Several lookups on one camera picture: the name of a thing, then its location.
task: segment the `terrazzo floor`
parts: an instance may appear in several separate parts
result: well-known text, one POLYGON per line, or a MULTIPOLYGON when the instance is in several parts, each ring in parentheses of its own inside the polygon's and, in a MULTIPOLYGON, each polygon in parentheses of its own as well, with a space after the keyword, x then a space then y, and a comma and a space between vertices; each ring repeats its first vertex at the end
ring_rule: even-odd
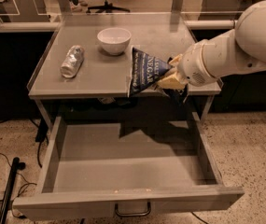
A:
MULTIPOLYGON (((231 208, 225 211, 196 213, 207 223, 266 223, 266 112, 250 113, 211 113, 203 126, 209 145, 217 162, 225 186, 241 186, 245 195, 231 208)), ((0 152, 8 156, 9 161, 16 156, 26 163, 21 171, 30 182, 37 182, 39 166, 36 160, 38 143, 35 142, 36 126, 30 120, 12 120, 0 124, 0 152)), ((46 152, 41 149, 41 161, 46 152)), ((0 156, 0 192, 5 190, 9 166, 0 156)), ((24 184, 18 175, 12 199, 19 187, 24 184)), ((34 186, 29 187, 22 196, 34 194, 34 186)), ((18 219, 7 215, 7 223, 33 223, 28 219, 18 219)), ((38 221, 36 223, 80 223, 80 220, 38 221)), ((91 218, 89 224, 162 224, 202 223, 191 213, 149 215, 141 218, 91 218)))

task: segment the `drawer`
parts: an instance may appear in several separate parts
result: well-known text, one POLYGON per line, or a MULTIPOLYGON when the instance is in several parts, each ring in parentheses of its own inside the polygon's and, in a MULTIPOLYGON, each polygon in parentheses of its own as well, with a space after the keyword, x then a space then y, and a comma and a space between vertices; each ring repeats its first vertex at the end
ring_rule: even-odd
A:
POLYGON ((14 201, 31 220, 224 210, 244 194, 223 185, 191 105, 148 97, 129 108, 64 110, 35 196, 14 201))

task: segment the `plastic bottle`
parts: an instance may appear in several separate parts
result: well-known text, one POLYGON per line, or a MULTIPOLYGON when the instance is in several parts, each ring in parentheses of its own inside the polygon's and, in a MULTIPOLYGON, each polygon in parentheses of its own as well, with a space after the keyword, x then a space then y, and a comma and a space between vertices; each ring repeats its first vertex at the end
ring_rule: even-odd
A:
POLYGON ((66 78, 75 77, 79 67, 84 62, 85 50, 80 45, 75 45, 68 50, 66 58, 61 65, 61 74, 66 78))

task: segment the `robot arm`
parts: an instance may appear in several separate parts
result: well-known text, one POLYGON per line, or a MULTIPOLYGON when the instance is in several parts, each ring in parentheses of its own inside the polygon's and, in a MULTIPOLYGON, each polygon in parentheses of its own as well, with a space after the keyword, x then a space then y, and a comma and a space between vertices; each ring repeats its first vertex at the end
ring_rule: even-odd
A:
POLYGON ((248 8, 235 29, 189 47, 177 70, 194 86, 228 75, 266 71, 266 1, 248 8))

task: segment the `bowl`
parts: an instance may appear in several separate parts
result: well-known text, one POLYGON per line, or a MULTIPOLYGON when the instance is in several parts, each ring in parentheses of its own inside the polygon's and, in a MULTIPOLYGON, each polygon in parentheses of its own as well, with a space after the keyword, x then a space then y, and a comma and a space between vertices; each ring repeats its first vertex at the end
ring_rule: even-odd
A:
POLYGON ((101 47, 111 55, 120 55, 126 50, 131 37, 130 31, 119 27, 106 28, 97 35, 101 47))

